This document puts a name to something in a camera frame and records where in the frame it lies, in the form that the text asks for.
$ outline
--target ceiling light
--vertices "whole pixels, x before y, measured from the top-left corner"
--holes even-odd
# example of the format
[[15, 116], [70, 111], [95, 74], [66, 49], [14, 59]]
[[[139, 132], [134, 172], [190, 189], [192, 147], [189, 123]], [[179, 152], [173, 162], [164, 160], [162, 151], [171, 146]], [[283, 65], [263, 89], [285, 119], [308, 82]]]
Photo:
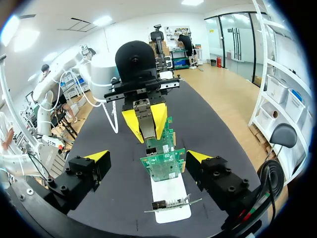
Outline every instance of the ceiling light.
[[94, 21], [93, 24], [96, 25], [96, 26], [104, 26], [104, 25], [108, 24], [111, 21], [112, 21], [111, 17], [103, 16], [103, 17], [97, 19], [96, 21]]
[[20, 20], [13, 15], [5, 24], [1, 32], [1, 42], [7, 46], [18, 29]]
[[182, 2], [183, 5], [189, 5], [189, 6], [197, 6], [201, 3], [203, 3], [204, 0], [184, 0]]
[[17, 38], [15, 39], [14, 51], [15, 52], [23, 51], [31, 47], [35, 43], [39, 34], [40, 34], [39, 31], [22, 30], [17, 36]]
[[47, 56], [45, 56], [45, 58], [43, 59], [43, 61], [44, 61], [44, 62], [51, 61], [51, 60], [55, 59], [56, 56], [57, 56], [57, 52], [50, 53], [50, 54], [48, 54]]
[[29, 77], [28, 82], [31, 81], [32, 79], [34, 79], [34, 78], [36, 77], [36, 75], [37, 75], [37, 74], [35, 73], [35, 74], [33, 74], [31, 77]]

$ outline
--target glass door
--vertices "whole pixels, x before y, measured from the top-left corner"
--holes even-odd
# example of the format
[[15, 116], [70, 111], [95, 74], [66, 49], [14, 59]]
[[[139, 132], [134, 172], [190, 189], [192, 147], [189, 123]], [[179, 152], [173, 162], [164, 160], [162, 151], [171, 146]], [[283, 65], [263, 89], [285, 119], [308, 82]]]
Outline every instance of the glass door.
[[218, 17], [206, 19], [210, 59], [216, 60], [217, 57], [221, 57], [223, 66], [223, 45], [221, 38], [221, 28]]
[[225, 45], [225, 67], [252, 82], [254, 38], [249, 14], [223, 15], [220, 20]]

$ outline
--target red fire extinguisher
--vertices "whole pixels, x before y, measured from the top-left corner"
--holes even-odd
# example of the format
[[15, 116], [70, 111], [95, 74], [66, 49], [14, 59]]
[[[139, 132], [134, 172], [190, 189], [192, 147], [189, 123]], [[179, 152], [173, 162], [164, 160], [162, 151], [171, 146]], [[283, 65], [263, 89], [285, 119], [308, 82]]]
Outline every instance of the red fire extinguisher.
[[217, 67], [221, 68], [221, 57], [217, 57]]

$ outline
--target black table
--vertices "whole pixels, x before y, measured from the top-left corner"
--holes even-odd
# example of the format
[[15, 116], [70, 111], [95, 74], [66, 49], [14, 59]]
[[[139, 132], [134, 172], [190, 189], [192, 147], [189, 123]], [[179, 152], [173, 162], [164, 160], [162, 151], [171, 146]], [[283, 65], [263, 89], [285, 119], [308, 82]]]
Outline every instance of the black table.
[[[185, 147], [210, 156], [220, 155], [241, 178], [250, 181], [250, 190], [260, 181], [249, 158], [226, 124], [216, 112], [186, 82], [167, 96], [168, 116], [173, 116], [170, 128], [176, 131], [177, 148]], [[172, 235], [182, 238], [205, 238], [221, 231], [227, 213], [221, 211], [205, 192], [200, 192], [190, 174], [182, 174], [191, 199], [203, 198], [191, 206], [189, 219], [158, 224], [151, 209], [150, 177], [140, 162], [146, 156], [145, 144], [139, 143], [120, 113], [117, 102], [119, 134], [115, 134], [102, 107], [93, 108], [78, 134], [68, 159], [109, 150], [112, 167], [95, 193], [88, 193], [75, 211], [68, 216], [100, 230], [137, 236]], [[112, 104], [107, 104], [111, 112]], [[262, 217], [268, 223], [267, 213]]]

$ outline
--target glass wall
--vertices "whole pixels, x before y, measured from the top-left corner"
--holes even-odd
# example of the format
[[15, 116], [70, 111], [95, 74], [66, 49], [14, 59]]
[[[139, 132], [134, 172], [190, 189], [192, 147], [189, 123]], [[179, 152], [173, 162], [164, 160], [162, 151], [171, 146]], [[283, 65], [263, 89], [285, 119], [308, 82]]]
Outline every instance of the glass wall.
[[218, 56], [223, 57], [223, 45], [221, 39], [221, 28], [218, 17], [206, 20], [207, 34], [210, 49], [210, 59], [216, 60]]
[[[221, 56], [225, 59], [225, 63], [222, 60], [223, 67], [250, 82], [254, 82], [255, 77], [262, 77], [263, 40], [255, 13], [242, 12], [216, 16], [206, 19], [206, 25], [210, 59], [215, 60], [217, 56]], [[268, 58], [273, 59], [274, 34], [273, 32], [268, 34]]]

